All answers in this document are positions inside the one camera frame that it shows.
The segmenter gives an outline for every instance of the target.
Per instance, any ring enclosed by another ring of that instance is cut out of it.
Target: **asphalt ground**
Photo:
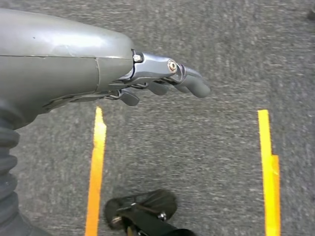
[[[83,235],[96,105],[107,125],[102,204],[169,188],[171,220],[199,235],[264,235],[257,110],[270,114],[279,156],[283,235],[315,226],[315,23],[311,0],[0,0],[0,7],[123,32],[142,49],[196,69],[205,99],[173,90],[70,104],[20,130],[20,208],[54,235]],[[99,235],[111,232],[100,221]]]

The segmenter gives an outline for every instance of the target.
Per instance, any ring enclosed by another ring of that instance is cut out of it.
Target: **robotic hand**
[[[202,76],[171,58],[134,50],[123,34],[58,17],[0,9],[0,236],[48,236],[18,209],[9,154],[14,130],[69,102],[120,99],[135,106],[131,89],[156,95],[172,85],[205,97]]]

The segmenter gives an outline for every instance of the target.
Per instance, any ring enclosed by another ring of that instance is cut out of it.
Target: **screw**
[[[137,55],[136,54],[136,55],[134,55],[133,58],[134,58],[134,62],[141,62],[142,61],[142,57],[141,55]]]
[[[176,72],[178,70],[178,66],[174,60],[169,60],[168,62],[168,67],[171,72]]]

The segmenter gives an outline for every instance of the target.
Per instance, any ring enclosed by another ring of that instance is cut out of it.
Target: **parking line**
[[[97,107],[94,127],[94,148],[91,160],[85,236],[97,236],[106,134],[107,126],[103,121],[102,110],[100,107]]]
[[[268,111],[258,111],[258,123],[263,169],[265,234],[279,236],[281,213],[279,157],[272,154]]]

